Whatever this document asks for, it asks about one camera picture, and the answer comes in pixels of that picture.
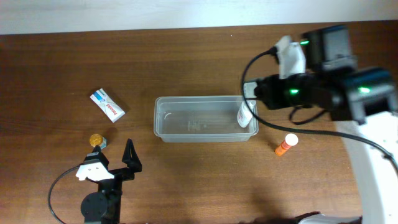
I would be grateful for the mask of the white dropper bottle clear cap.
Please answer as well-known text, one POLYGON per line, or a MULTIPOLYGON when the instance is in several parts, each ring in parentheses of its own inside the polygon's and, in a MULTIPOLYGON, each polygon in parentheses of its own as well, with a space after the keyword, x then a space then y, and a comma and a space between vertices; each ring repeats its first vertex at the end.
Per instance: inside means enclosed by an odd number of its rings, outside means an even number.
POLYGON ((241 103, 237 113, 237 121, 240 127, 246 128, 250 121, 253 118, 252 111, 254 111, 254 107, 256 102, 254 100, 249 100, 246 104, 245 102, 241 103))

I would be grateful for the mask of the white Panadol box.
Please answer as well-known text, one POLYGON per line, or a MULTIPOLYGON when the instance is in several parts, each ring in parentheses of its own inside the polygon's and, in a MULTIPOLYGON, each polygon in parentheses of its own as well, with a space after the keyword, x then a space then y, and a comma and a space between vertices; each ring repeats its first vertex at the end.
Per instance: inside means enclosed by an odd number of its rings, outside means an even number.
POLYGON ((115 123, 125 115, 125 111, 102 88, 96 90, 90 96, 90 99, 103 111, 112 123, 115 123))

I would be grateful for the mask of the orange bottle white cap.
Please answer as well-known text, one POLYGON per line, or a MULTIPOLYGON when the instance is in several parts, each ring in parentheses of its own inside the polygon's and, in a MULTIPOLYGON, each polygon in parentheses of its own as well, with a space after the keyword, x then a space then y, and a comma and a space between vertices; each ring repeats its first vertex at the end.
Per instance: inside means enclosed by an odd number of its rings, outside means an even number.
POLYGON ((296 146, 299 142, 297 135, 289 133, 285 136, 285 139, 281 142, 279 146, 274 150, 274 152, 281 156, 287 152, 291 147, 296 146))

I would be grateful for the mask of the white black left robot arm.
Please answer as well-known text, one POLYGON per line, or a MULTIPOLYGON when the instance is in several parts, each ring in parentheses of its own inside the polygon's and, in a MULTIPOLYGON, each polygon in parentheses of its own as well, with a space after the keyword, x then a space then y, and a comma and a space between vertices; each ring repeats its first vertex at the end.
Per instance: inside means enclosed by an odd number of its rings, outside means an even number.
POLYGON ((98 190, 88 194, 81 203, 81 214, 85 223, 119 223, 123 182, 134 180, 142 171, 133 141, 128 139, 122 162, 126 167, 109 170, 109 161, 99 146, 86 155, 76 176, 80 181, 88 180, 98 185, 98 190))

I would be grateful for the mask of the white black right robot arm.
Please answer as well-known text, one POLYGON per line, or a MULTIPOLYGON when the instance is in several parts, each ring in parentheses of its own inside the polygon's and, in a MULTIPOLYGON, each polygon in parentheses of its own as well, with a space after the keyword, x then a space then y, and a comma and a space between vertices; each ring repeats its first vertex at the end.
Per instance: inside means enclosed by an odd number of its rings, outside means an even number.
POLYGON ((360 70, 345 26, 285 36, 267 51, 279 72, 241 79, 244 103, 263 102, 269 110, 317 106, 329 113, 349 154, 363 212, 358 217, 328 217, 310 212, 276 223, 397 222, 397 88, 386 69, 360 70))

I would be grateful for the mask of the clear plastic container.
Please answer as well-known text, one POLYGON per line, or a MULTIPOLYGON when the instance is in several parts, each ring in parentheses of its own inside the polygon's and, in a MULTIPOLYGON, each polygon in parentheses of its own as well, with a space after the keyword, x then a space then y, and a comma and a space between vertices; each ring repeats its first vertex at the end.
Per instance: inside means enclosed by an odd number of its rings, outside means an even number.
POLYGON ((239 95, 163 96, 155 101, 154 134, 164 142, 244 142, 256 135, 255 119, 243 128, 239 95))

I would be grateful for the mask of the gold lid small jar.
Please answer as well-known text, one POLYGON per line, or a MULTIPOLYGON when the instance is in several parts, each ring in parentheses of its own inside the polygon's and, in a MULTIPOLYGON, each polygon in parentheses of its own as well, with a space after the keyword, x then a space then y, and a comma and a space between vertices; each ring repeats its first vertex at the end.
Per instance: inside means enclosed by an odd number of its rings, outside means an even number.
POLYGON ((106 139, 100 134, 93 134, 89 139, 90 145, 93 147, 99 146, 101 149, 105 148, 107 145, 106 139))

